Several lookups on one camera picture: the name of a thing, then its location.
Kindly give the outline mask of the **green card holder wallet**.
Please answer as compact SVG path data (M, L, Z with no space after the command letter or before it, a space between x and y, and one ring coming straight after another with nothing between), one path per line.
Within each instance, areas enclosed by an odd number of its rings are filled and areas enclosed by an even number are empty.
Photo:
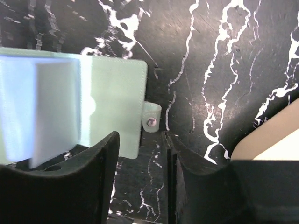
M161 106L145 100L142 60L1 47L0 162L30 168L113 131L118 155L138 156L141 132L159 130Z

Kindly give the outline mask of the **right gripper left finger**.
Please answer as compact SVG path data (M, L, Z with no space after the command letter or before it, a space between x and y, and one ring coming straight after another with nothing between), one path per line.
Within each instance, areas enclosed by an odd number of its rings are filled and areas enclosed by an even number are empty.
M0 167L3 224L104 224L107 222L120 136L45 170Z

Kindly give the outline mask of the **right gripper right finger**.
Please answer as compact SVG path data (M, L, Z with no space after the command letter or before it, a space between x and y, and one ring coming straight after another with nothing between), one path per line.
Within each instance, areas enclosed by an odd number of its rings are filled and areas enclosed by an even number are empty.
M296 224L297 161L232 161L219 167L162 132L169 224Z

